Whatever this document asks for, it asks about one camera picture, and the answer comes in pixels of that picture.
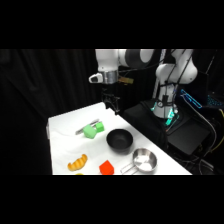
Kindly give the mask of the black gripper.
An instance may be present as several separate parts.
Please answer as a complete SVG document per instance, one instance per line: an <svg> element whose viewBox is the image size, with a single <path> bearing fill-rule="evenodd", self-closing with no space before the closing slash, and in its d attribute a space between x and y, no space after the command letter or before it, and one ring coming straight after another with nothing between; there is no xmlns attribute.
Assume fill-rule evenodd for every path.
<svg viewBox="0 0 224 224"><path fill-rule="evenodd" d="M105 109L109 108L108 102L115 102L115 114L120 113L119 102L117 101L120 99L120 97L118 96L117 84L110 84L110 85L103 84L101 96Z"/></svg>

